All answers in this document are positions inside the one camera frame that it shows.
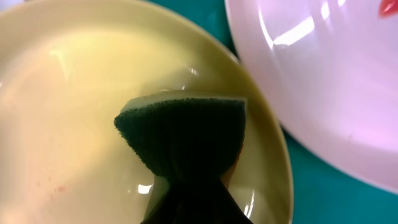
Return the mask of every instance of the pink plate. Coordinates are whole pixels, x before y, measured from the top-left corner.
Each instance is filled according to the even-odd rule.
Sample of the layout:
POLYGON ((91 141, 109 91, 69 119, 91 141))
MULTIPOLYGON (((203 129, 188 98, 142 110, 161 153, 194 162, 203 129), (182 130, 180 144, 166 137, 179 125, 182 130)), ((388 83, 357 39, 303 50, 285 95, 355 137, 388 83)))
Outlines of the pink plate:
POLYGON ((398 193, 398 14, 379 0, 226 0, 243 64, 314 154, 398 193))

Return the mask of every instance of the plate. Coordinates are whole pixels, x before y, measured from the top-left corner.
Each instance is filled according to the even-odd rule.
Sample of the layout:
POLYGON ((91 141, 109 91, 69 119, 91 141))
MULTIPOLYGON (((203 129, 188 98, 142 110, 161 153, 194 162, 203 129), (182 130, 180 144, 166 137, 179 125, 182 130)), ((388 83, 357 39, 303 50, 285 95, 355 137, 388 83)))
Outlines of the plate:
POLYGON ((248 98, 229 191, 254 223, 289 223, 278 122, 246 72, 191 22, 141 1, 44 0, 0 15, 0 223, 140 223, 164 192, 113 126, 131 98, 248 98))
POLYGON ((226 0, 234 42, 282 125, 315 155, 398 193, 398 17, 379 1, 226 0))

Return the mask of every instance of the yellow plate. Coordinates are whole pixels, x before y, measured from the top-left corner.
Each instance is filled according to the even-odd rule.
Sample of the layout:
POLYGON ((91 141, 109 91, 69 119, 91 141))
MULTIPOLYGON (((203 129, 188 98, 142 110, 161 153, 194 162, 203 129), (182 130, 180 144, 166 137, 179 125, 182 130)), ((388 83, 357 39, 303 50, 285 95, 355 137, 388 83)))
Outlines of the yellow plate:
POLYGON ((0 15, 0 223, 139 223, 154 176, 113 126, 131 98, 194 90, 248 98, 229 191, 254 223, 289 223, 278 122, 221 44, 157 6, 33 1, 0 15))

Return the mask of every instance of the table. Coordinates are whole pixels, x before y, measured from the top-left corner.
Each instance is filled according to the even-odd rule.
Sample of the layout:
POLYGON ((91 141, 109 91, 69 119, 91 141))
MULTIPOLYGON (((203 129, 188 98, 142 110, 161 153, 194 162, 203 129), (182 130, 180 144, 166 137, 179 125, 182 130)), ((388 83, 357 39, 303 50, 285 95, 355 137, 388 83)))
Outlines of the table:
MULTIPOLYGON (((190 19, 235 52, 223 0, 152 0, 190 19)), ((398 223, 398 196, 319 160, 287 132, 294 178, 293 224, 398 223)))

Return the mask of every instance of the scrubber sponge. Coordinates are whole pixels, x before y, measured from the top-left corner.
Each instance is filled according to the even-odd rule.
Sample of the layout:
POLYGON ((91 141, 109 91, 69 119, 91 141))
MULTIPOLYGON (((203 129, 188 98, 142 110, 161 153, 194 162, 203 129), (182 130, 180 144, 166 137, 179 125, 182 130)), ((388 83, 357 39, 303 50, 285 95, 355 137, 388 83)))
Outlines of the scrubber sponge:
POLYGON ((236 215, 234 223, 250 223, 220 182, 243 146, 245 99, 160 93, 129 101, 114 124, 141 161, 171 184, 143 223, 225 223, 236 215), (235 215, 220 208, 206 212, 209 203, 235 215))

